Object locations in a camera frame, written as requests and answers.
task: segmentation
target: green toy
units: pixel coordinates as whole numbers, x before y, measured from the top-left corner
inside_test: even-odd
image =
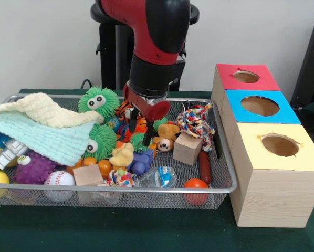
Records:
[[[115,147],[115,132],[106,124],[95,124],[89,133],[87,149],[82,159],[92,156],[99,162],[100,160],[109,158]]]
[[[141,153],[147,151],[149,147],[143,145],[144,133],[135,133],[130,138],[130,143],[134,146],[134,152]]]
[[[108,122],[114,117],[115,109],[120,106],[116,93],[108,88],[92,87],[79,100],[79,112],[95,110]]]
[[[169,120],[166,117],[163,117],[161,120],[153,122],[153,130],[157,132],[159,125],[166,124]]]

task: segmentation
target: green table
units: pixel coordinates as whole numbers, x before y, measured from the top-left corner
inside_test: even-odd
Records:
[[[82,94],[83,90],[21,90]],[[209,92],[170,97],[210,98]],[[0,251],[314,251],[304,229],[239,228],[229,197],[209,210],[0,206]]]

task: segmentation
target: white ball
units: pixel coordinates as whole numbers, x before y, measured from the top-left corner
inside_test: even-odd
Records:
[[[56,171],[49,175],[44,185],[75,185],[75,181],[74,177],[68,172]],[[73,192],[74,191],[46,190],[44,194],[48,199],[59,203],[69,200],[73,196]]]

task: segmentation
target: teddy bear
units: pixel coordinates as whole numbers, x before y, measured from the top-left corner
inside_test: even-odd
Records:
[[[157,129],[158,136],[153,138],[153,143],[157,145],[157,149],[162,152],[173,150],[174,141],[180,129],[177,125],[161,124]]]

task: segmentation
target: knit blanket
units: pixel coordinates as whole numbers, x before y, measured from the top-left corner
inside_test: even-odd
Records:
[[[5,134],[31,150],[58,162],[74,166],[84,154],[89,132],[96,122],[87,122],[71,128],[52,128],[17,111],[0,113],[0,133]]]
[[[32,93],[16,102],[0,105],[1,112],[18,111],[42,125],[52,128],[69,128],[96,121],[103,123],[103,116],[96,111],[77,113],[60,107],[45,93]]]

